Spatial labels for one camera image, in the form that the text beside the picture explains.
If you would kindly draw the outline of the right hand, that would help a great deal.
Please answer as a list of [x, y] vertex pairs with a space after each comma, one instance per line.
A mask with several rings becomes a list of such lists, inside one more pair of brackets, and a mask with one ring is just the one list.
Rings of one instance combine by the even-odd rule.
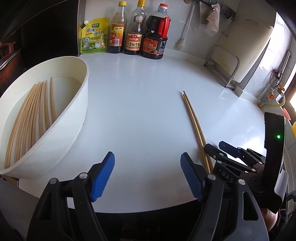
[[273, 213], [267, 208], [260, 208], [260, 211], [263, 216], [268, 232], [271, 231], [272, 229], [277, 229], [279, 227], [279, 224], [280, 224], [279, 211], [277, 213]]

